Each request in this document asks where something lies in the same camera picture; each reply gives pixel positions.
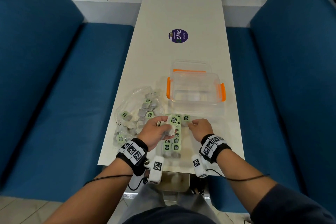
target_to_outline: white table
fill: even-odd
[[[168,35],[174,29],[185,30],[187,41],[173,43]],[[213,121],[214,133],[223,137],[232,150],[244,158],[222,1],[142,0],[99,165],[107,166],[115,159],[119,146],[113,140],[116,129],[113,113],[131,90],[141,86],[161,89],[161,98],[168,113],[166,82],[174,60],[206,62],[224,82],[227,96],[225,111],[220,119]],[[198,152],[201,145],[191,137],[188,128],[183,128],[182,133],[181,158],[166,159],[164,171],[192,174],[195,172],[191,156]]]

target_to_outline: floor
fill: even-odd
[[[131,201],[132,199],[122,199],[108,224],[117,224]],[[211,205],[210,200],[207,201],[223,224],[244,224],[244,218],[248,217],[248,214],[219,212]],[[166,205],[176,204],[175,201],[165,202]],[[0,197],[0,222],[1,224],[41,224],[60,205],[59,202]]]

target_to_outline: purple circular sticker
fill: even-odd
[[[169,39],[174,43],[184,43],[188,40],[188,33],[182,29],[174,29],[169,35]]]

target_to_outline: wrist strap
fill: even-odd
[[[220,136],[214,134],[206,135],[202,139],[202,147],[199,153],[210,163],[217,162],[217,157],[219,153],[224,149],[230,149],[231,147],[227,145],[226,141]]]
[[[139,138],[133,138],[126,142],[120,149],[116,158],[121,158],[133,170],[136,176],[142,175],[146,168],[144,162],[147,156],[148,147]]]

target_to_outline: black and white square pattern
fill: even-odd
[[[211,141],[214,141],[215,143],[217,143],[220,139],[218,137],[213,137],[210,139]]]
[[[134,146],[132,145],[131,147],[129,147],[128,149],[127,149],[127,151],[128,151],[128,153],[129,154],[133,154],[133,153],[135,153],[137,150],[134,148]]]
[[[138,162],[139,159],[142,158],[142,154],[141,154],[139,151],[137,151],[137,152],[133,155],[133,157],[134,157],[135,160]]]
[[[162,163],[161,162],[154,162],[154,167],[153,169],[157,170],[157,171],[161,171],[161,167],[162,167]]]
[[[198,167],[200,165],[200,162],[198,161],[198,159],[193,161],[194,163],[194,167]]]
[[[210,149],[208,147],[204,148],[204,154],[209,155]]]
[[[209,142],[207,143],[207,147],[208,147],[209,149],[211,149],[213,145],[214,145],[214,143],[211,142],[211,141],[209,141]]]
[[[123,146],[121,146],[121,148],[126,149],[129,145],[129,143],[125,143]]]

